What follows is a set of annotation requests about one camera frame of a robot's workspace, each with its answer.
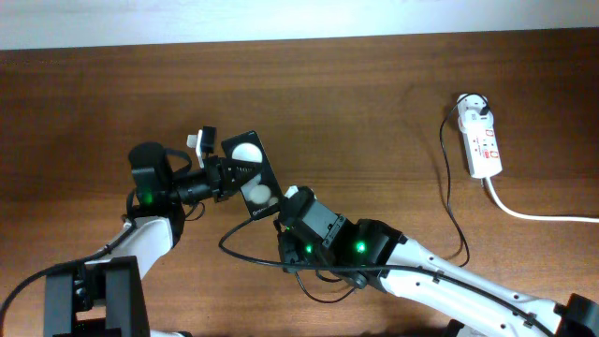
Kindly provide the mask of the white power strip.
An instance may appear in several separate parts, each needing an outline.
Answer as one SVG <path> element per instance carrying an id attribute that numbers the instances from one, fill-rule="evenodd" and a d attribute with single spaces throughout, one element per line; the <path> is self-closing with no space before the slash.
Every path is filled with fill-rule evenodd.
<path id="1" fill-rule="evenodd" d="M 462 94 L 458 99 L 458 106 L 462 102 L 482 103 L 486 106 L 483 114 L 489 116 L 488 124 L 484 128 L 461 134 L 471 177 L 482 180 L 493 177 L 499 174 L 503 167 L 494 130 L 494 116 L 488 100 L 483 95 Z"/>

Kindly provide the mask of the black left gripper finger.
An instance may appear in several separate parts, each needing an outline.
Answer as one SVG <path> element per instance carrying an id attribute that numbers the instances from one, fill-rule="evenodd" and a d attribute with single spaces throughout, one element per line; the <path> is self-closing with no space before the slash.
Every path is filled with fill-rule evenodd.
<path id="1" fill-rule="evenodd" d="M 237 172 L 235 171 L 228 178 L 228 191 L 240 192 L 251 189 L 259 184 L 261 174 L 256 172 Z"/>
<path id="2" fill-rule="evenodd" d="M 262 170 L 262 164 L 252 161 L 244 161 L 239 159 L 228 158 L 226 160 L 227 166 L 231 168 L 233 171 L 239 172 L 251 172 Z"/>

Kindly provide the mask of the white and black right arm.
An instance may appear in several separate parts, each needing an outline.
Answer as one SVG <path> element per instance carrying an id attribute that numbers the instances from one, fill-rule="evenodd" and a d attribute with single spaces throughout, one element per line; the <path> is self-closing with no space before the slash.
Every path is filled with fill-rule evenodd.
<path id="1" fill-rule="evenodd" d="M 367 286 L 427 305 L 486 336 L 595 336 L 598 305 L 578 294 L 566 304 L 493 283 L 458 267 L 386 223 L 352 223 L 292 186 L 282 198 L 281 258 L 289 271 L 313 267 L 350 286 Z"/>

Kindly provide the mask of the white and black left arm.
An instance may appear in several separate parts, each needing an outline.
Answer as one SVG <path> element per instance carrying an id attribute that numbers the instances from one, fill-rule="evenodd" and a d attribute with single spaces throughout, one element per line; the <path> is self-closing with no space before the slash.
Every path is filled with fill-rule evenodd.
<path id="1" fill-rule="evenodd" d="M 228 139 L 224 156 L 199 140 L 198 170 L 172 169 L 173 150 L 157 142 L 134 147 L 128 160 L 135 189 L 126 202 L 123 229 L 96 253 L 67 262 L 46 278 L 46 336 L 155 336 L 141 285 L 155 262 L 179 242 L 185 206 L 216 202 L 256 186 L 268 159 L 260 143 Z"/>

